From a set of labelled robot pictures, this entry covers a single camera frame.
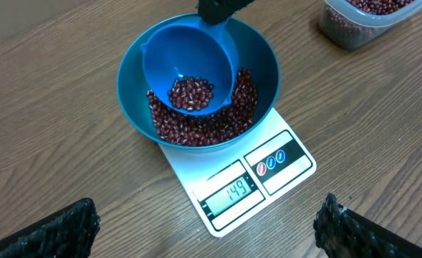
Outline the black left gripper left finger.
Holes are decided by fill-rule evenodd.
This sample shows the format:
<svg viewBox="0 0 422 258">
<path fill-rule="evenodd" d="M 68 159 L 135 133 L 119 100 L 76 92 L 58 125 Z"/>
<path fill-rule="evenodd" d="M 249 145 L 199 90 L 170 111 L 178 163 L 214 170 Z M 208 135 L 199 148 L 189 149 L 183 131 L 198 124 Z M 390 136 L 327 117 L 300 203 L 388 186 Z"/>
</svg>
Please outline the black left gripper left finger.
<svg viewBox="0 0 422 258">
<path fill-rule="evenodd" d="M 0 258 L 88 258 L 100 217 L 83 198 L 0 240 Z"/>
</svg>

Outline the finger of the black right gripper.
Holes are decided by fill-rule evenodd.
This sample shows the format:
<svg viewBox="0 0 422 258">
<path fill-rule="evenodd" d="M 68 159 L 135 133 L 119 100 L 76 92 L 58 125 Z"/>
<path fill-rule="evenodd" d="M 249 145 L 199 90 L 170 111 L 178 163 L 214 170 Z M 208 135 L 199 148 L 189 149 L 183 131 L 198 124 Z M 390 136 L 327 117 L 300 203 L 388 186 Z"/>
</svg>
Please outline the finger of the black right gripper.
<svg viewBox="0 0 422 258">
<path fill-rule="evenodd" d="M 210 25 L 220 24 L 254 0 L 199 0 L 198 15 Z"/>
</svg>

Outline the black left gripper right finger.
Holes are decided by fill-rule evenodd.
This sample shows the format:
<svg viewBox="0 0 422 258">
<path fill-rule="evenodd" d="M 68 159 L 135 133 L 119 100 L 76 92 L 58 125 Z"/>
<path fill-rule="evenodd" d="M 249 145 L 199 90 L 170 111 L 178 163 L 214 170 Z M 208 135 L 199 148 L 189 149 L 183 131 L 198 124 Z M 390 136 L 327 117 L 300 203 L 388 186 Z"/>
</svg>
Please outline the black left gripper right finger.
<svg viewBox="0 0 422 258">
<path fill-rule="evenodd" d="M 313 222 L 315 244 L 334 258 L 422 258 L 422 247 L 337 202 L 329 193 Z"/>
</svg>

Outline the blue plastic measuring scoop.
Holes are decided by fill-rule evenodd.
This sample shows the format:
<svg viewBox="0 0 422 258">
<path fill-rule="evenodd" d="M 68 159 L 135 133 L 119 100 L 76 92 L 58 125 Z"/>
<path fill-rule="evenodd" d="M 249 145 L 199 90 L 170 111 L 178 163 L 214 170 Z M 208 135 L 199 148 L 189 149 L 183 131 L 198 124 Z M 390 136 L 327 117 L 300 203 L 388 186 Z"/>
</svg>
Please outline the blue plastic measuring scoop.
<svg viewBox="0 0 422 258">
<path fill-rule="evenodd" d="M 187 115 L 208 115 L 231 104 L 239 69 L 239 54 L 226 25 L 209 25 L 197 15 L 161 26 L 141 44 L 142 68 L 151 90 L 165 105 Z M 174 107 L 167 91 L 175 79 L 207 79 L 214 96 L 207 107 L 188 111 Z"/>
</svg>

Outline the white digital kitchen scale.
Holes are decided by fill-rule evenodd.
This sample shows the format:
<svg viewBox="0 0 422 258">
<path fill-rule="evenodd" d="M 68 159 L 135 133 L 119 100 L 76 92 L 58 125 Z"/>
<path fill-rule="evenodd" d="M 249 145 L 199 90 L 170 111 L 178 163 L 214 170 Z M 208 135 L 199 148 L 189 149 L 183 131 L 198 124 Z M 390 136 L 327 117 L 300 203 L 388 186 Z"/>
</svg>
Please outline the white digital kitchen scale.
<svg viewBox="0 0 422 258">
<path fill-rule="evenodd" d="M 216 238 L 226 236 L 317 170 L 310 152 L 275 109 L 228 147 L 198 153 L 160 148 Z"/>
</svg>

